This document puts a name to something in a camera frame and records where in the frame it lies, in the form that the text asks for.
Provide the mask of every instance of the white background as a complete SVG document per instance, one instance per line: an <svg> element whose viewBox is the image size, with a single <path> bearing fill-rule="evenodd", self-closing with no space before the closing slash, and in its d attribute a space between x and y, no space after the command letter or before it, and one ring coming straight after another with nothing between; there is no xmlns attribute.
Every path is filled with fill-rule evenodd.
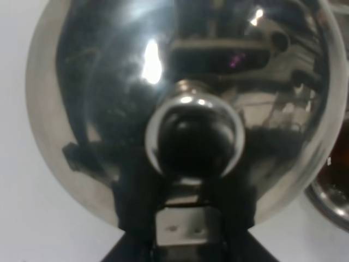
<svg viewBox="0 0 349 262"><path fill-rule="evenodd" d="M46 3L0 2L0 262L97 262L122 232L88 213L58 184L26 112L27 54ZM252 232L282 262L349 261L349 234L303 195Z"/></svg>

